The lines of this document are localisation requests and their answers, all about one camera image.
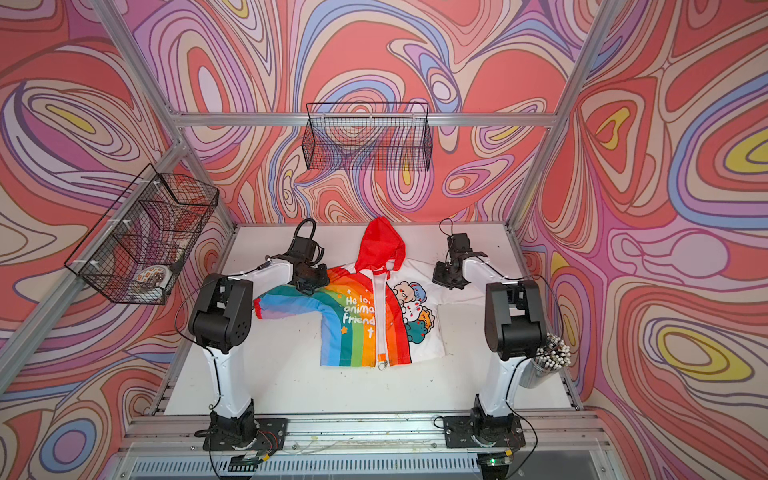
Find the rainbow kids hooded jacket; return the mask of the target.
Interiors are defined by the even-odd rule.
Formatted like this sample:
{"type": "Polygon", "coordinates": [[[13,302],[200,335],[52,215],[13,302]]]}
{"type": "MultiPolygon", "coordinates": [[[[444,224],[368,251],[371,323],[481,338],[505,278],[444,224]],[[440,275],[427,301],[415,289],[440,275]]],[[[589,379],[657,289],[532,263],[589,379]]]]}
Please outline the rainbow kids hooded jacket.
{"type": "Polygon", "coordinates": [[[321,317],[320,363],[327,367],[402,366],[441,358],[439,309],[480,305],[475,287],[449,290],[432,282],[430,264],[410,260],[389,220],[371,221],[355,263],[329,270],[330,283],[309,296],[278,286],[254,300],[260,320],[306,313],[321,317]]]}

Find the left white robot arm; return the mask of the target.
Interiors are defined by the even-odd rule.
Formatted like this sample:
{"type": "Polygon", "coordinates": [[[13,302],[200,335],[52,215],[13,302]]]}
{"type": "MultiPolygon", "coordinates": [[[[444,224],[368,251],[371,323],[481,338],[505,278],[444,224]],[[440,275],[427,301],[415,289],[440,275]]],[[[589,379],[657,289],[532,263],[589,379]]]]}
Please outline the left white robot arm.
{"type": "Polygon", "coordinates": [[[212,411],[218,416],[239,418],[252,404],[244,384],[241,345],[251,330],[254,300],[278,286],[307,296],[327,286],[323,257],[324,248],[314,239],[296,237],[285,253],[268,256],[253,269],[211,274],[203,281],[188,331],[194,343],[209,355],[216,387],[212,411]]]}

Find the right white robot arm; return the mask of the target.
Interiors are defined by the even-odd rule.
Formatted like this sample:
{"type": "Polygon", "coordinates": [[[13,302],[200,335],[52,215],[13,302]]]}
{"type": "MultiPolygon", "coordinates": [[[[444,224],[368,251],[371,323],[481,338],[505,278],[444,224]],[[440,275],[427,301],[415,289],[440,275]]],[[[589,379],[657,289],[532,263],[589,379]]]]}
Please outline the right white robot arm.
{"type": "Polygon", "coordinates": [[[485,417],[513,413],[517,392],[546,380],[534,360],[547,340],[546,314],[536,281],[502,274],[465,233],[447,236],[446,259],[436,263],[433,281],[448,289],[473,286],[485,294],[484,335],[492,358],[477,407],[485,417]]]}

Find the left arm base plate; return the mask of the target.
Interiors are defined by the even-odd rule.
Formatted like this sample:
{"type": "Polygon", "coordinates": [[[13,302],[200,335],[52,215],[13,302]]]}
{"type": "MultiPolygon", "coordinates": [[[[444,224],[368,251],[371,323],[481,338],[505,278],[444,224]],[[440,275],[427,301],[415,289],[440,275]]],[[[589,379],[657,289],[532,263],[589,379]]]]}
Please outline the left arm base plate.
{"type": "Polygon", "coordinates": [[[207,430],[195,433],[203,439],[205,451],[259,451],[274,453],[282,450],[287,433],[287,418],[245,418],[244,420],[217,417],[207,430]]]}

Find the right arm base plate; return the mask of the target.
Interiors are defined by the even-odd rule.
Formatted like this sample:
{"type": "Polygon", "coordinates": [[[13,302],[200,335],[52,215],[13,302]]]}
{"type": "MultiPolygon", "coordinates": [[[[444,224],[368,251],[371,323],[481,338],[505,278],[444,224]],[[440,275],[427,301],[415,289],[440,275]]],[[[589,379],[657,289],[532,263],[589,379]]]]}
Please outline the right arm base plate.
{"type": "Polygon", "coordinates": [[[446,416],[442,419],[448,448],[504,448],[517,451],[526,445],[521,419],[505,417],[446,416]]]}

